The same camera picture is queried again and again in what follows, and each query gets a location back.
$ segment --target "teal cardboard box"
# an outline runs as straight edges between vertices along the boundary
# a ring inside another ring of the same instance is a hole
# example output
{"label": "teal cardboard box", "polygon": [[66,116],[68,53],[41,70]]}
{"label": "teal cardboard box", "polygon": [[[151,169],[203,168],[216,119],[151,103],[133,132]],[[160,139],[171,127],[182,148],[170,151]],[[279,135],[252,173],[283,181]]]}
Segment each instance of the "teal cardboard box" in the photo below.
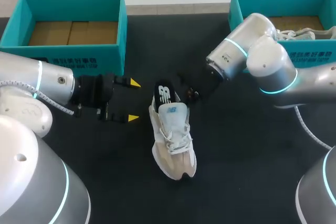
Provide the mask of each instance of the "teal cardboard box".
{"label": "teal cardboard box", "polygon": [[[328,30],[336,26],[336,0],[231,0],[229,12],[231,30],[251,13],[261,13],[269,18],[318,17],[322,29]],[[336,40],[294,40],[279,43],[284,46],[294,65],[299,68],[336,61]]]}
{"label": "teal cardboard box", "polygon": [[[114,24],[114,35],[106,24]],[[37,37],[46,44],[35,45]],[[68,67],[75,76],[123,75],[126,38],[124,0],[18,0],[0,51]]]}

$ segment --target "brown cardboard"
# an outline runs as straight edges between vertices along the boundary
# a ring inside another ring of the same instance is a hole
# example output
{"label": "brown cardboard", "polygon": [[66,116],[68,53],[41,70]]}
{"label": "brown cardboard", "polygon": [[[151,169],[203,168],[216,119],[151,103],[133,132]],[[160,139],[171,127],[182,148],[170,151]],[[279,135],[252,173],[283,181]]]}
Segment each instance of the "brown cardboard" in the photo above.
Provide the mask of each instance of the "brown cardboard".
{"label": "brown cardboard", "polygon": [[36,22],[29,46],[116,44],[118,22]]}
{"label": "brown cardboard", "polygon": [[88,22],[72,22],[68,45],[85,45]]}
{"label": "brown cardboard", "polygon": [[87,44],[116,44],[118,22],[89,22]]}
{"label": "brown cardboard", "polygon": [[280,31],[298,31],[304,28],[311,28],[313,30],[324,30],[318,16],[271,17],[269,19]]}
{"label": "brown cardboard", "polygon": [[29,46],[67,45],[71,22],[36,22]]}

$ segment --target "yellow triangle marker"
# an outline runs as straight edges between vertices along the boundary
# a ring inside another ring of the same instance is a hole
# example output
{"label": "yellow triangle marker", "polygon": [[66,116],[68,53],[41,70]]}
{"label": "yellow triangle marker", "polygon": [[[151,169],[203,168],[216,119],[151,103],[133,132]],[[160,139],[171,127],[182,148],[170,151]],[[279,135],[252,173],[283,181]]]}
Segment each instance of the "yellow triangle marker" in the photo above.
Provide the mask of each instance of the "yellow triangle marker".
{"label": "yellow triangle marker", "polygon": [[128,121],[131,122],[135,119],[139,118],[137,115],[128,115]]}
{"label": "yellow triangle marker", "polygon": [[132,78],[131,78],[131,85],[132,86],[136,86],[136,87],[141,87],[140,84],[138,84],[136,81],[134,81]]}

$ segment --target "white sneaker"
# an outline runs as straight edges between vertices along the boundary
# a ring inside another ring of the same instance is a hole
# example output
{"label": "white sneaker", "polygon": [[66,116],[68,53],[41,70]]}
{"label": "white sneaker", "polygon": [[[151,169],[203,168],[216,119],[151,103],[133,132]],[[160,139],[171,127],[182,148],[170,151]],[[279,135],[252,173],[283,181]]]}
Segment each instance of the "white sneaker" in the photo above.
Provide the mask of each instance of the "white sneaker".
{"label": "white sneaker", "polygon": [[163,173],[174,180],[193,177],[196,156],[190,136],[189,109],[180,102],[169,81],[156,83],[149,114],[154,130],[154,159]]}
{"label": "white sneaker", "polygon": [[280,31],[277,30],[278,40],[315,40],[315,34],[311,31],[307,31],[298,35],[298,32],[292,30]]}
{"label": "white sneaker", "polygon": [[299,31],[277,30],[278,40],[315,40],[315,39],[336,39],[336,26],[327,31],[318,31],[305,28]]}

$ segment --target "black insole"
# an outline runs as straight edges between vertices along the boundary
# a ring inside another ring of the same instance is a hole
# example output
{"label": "black insole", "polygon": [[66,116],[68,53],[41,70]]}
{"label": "black insole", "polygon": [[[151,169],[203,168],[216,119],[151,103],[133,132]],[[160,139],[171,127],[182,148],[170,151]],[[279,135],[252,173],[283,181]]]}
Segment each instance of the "black insole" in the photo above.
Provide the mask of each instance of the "black insole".
{"label": "black insole", "polygon": [[159,107],[165,103],[176,102],[175,89],[168,80],[160,80],[156,82],[154,87],[155,109],[159,111]]}

